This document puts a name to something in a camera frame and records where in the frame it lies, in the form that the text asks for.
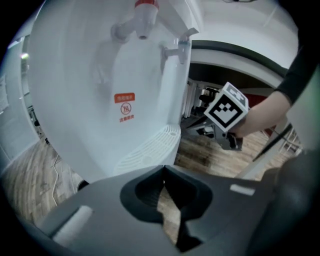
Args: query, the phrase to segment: black cable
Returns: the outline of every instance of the black cable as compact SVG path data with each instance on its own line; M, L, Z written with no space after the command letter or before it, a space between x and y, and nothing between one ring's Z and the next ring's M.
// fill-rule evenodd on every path
M277 132L275 129L267 128L267 129L265 129L265 130L270 130L271 132L273 132L273 133L275 133L275 134L277 134L277 135L280 135L280 133ZM289 143L289 144L292 144L292 146L295 146L295 147L297 147L297 148L300 147L299 145L294 144L294 143L292 143L291 141L287 140L285 137L283 137L282 140L286 141L286 142Z
M264 149L252 160L252 162L256 161L259 157L263 156L267 153L275 144L278 143L284 136L292 129L292 124L290 123L273 141L271 141L268 145L265 146Z

